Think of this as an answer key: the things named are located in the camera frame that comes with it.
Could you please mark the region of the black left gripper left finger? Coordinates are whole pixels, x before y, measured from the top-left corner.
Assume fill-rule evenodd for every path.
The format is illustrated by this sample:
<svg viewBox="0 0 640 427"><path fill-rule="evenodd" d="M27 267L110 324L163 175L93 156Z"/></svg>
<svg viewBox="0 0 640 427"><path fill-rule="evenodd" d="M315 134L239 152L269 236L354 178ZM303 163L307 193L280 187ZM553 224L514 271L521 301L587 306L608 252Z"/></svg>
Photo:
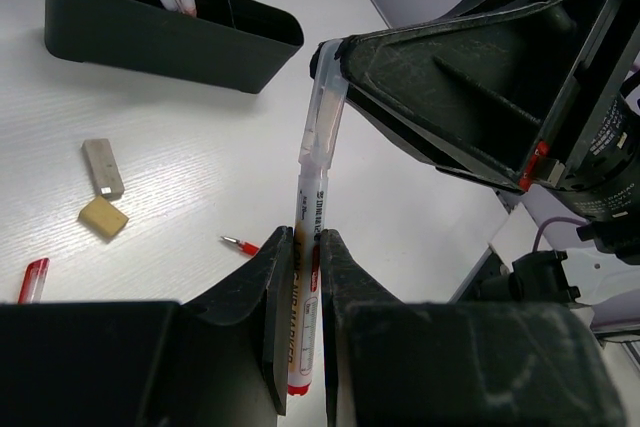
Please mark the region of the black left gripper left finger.
<svg viewBox="0 0 640 427"><path fill-rule="evenodd" d="M293 231L280 226L259 252L185 306L204 342L189 359L212 417L286 414Z"/></svg>

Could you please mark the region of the clear marker cap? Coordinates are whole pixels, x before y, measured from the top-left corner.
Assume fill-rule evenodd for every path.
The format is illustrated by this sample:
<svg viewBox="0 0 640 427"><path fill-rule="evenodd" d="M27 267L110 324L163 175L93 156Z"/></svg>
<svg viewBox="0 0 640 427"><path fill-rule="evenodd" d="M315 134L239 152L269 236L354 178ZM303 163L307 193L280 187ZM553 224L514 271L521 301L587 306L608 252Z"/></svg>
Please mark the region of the clear marker cap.
<svg viewBox="0 0 640 427"><path fill-rule="evenodd" d="M299 163L303 171L331 167L348 82L336 57L341 40L326 42L319 51Z"/></svg>

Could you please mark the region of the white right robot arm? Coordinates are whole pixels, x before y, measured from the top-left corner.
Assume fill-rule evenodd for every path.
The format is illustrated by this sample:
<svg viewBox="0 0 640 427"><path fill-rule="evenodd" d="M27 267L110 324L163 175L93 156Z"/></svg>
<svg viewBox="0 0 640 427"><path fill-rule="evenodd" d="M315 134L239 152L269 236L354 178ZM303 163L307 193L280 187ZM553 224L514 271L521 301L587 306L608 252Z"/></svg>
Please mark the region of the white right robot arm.
<svg viewBox="0 0 640 427"><path fill-rule="evenodd" d="M546 189L581 246L534 243L478 300L594 306L639 286L639 0L461 0L435 20L347 38L349 101L438 171Z"/></svg>

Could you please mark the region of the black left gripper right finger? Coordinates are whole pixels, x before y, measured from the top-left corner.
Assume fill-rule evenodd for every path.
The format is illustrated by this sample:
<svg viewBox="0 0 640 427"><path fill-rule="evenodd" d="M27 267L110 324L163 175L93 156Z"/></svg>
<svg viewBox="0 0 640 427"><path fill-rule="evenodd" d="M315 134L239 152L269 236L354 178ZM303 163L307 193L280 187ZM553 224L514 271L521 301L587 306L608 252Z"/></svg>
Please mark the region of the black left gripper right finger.
<svg viewBox="0 0 640 427"><path fill-rule="evenodd" d="M335 229L321 233L320 270L327 424L356 426L354 387L360 366L352 345L352 320L362 306L400 300L354 260Z"/></svg>

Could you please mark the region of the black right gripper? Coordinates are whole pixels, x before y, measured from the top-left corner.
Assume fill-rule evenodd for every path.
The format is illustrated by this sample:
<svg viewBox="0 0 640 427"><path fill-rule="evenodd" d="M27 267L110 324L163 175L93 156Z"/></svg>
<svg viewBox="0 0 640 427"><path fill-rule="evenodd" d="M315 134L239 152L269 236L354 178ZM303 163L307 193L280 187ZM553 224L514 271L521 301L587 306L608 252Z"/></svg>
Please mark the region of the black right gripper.
<svg viewBox="0 0 640 427"><path fill-rule="evenodd" d="M422 24L343 40L351 103L451 175L551 193L619 257L639 253L639 0L461 0Z"/></svg>

